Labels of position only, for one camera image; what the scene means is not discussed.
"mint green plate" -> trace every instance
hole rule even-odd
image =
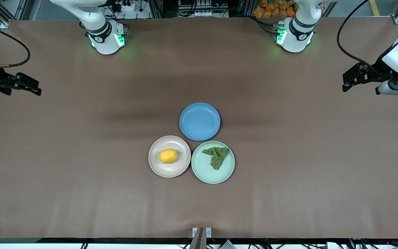
[[[222,162],[222,166],[215,170],[210,165],[213,156],[202,153],[202,150],[212,147],[227,147],[225,144],[218,141],[208,141],[199,145],[193,152],[191,157],[191,168],[194,174],[204,183],[218,184],[227,180],[234,170],[234,154],[229,149],[228,155]]]

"table surface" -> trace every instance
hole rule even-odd
[[[128,46],[98,54],[78,22],[14,21],[31,60],[7,71],[42,96],[0,94],[0,237],[398,238],[398,96],[341,91],[355,61],[343,19],[321,19],[300,54],[249,19],[138,20]],[[344,47],[373,62],[398,36],[356,18]],[[25,58],[0,36],[0,63]],[[148,165],[158,138],[182,137],[182,110],[209,103],[213,138],[234,152],[224,183]]]

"green leaf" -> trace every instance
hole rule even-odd
[[[202,150],[202,153],[213,156],[210,165],[213,169],[218,170],[222,166],[225,157],[228,155],[229,148],[213,147]]]

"lemon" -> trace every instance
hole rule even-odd
[[[159,154],[159,160],[164,164],[171,164],[176,161],[179,152],[175,149],[166,149]]]

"yellow tape strip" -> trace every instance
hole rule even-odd
[[[374,16],[380,16],[379,9],[377,8],[376,0],[369,0]]]

